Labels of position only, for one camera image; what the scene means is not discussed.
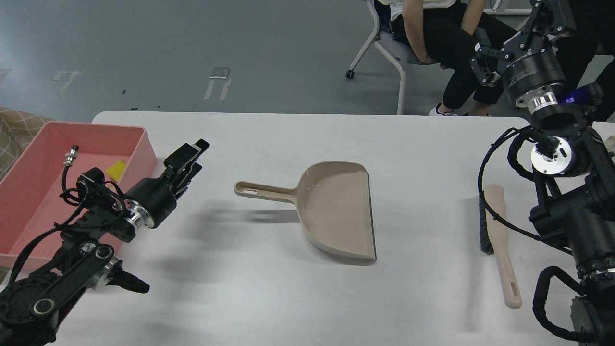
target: robotic arm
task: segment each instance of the robotic arm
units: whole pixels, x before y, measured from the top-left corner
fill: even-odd
[[[613,345],[615,165],[613,154],[607,152],[592,129],[592,112],[602,93],[597,84],[590,84],[572,95],[559,95],[565,78],[549,35],[557,39],[572,34],[573,17],[566,1],[534,0],[532,4],[525,26],[504,48],[479,45],[470,64],[480,84],[491,86],[501,79],[512,104],[529,109],[531,125],[519,131],[511,144],[509,162],[536,186],[538,205],[532,208],[530,221],[539,236],[533,238],[574,257],[579,282],[558,267],[546,268],[540,274],[534,315],[555,336],[580,345]],[[532,172],[516,162],[524,141],[535,143]],[[561,193],[556,177],[583,174],[587,174],[583,186]],[[578,294],[571,307],[575,331],[555,326],[546,317],[544,307],[553,276]]]
[[[134,239],[140,227],[156,228],[176,208],[177,199],[201,170],[198,157],[209,147],[200,139],[185,143],[165,159],[162,175],[142,179],[126,194],[105,186],[104,174],[93,168],[77,180],[77,189],[61,195],[77,210],[69,220],[38,236],[24,248],[13,267],[9,283],[0,292],[0,345],[34,346],[55,341],[55,334],[85,290],[101,283],[146,293],[149,285],[123,271],[114,249],[98,242],[111,233],[123,242]],[[66,155],[65,173],[78,147]],[[82,210],[87,209],[75,223]],[[17,275],[34,247],[46,236],[60,231],[61,248],[50,262],[22,280]]]

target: patterned fabric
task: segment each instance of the patterned fabric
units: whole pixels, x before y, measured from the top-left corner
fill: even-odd
[[[0,180],[49,118],[0,107]]]

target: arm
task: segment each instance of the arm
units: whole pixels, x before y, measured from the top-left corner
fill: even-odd
[[[470,35],[474,34],[474,30],[478,26],[480,16],[483,15],[485,10],[486,0],[470,0],[466,12],[461,20],[461,28],[468,32]]]
[[[402,9],[403,27],[408,42],[422,63],[436,63],[425,50],[423,37],[423,2],[424,0],[404,0]]]

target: pink tray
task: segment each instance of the pink tray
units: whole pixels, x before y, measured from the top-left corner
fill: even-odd
[[[58,197],[65,155],[73,145],[79,145],[79,153],[68,170],[68,188],[75,187],[77,177],[89,169],[104,171],[125,159],[126,169],[117,183],[127,191],[150,177],[156,166],[156,154],[142,127],[47,123],[0,181],[0,267],[12,267],[26,244],[74,212],[74,206]],[[116,250],[121,244],[109,234],[100,241]],[[48,236],[32,252],[24,269],[34,270],[47,263],[61,244],[59,232]]]

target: dustpan handle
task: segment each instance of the dustpan handle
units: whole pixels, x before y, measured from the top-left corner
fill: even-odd
[[[294,190],[282,187],[262,185],[248,182],[238,182],[235,184],[235,194],[237,196],[266,199],[285,203],[295,203]]]

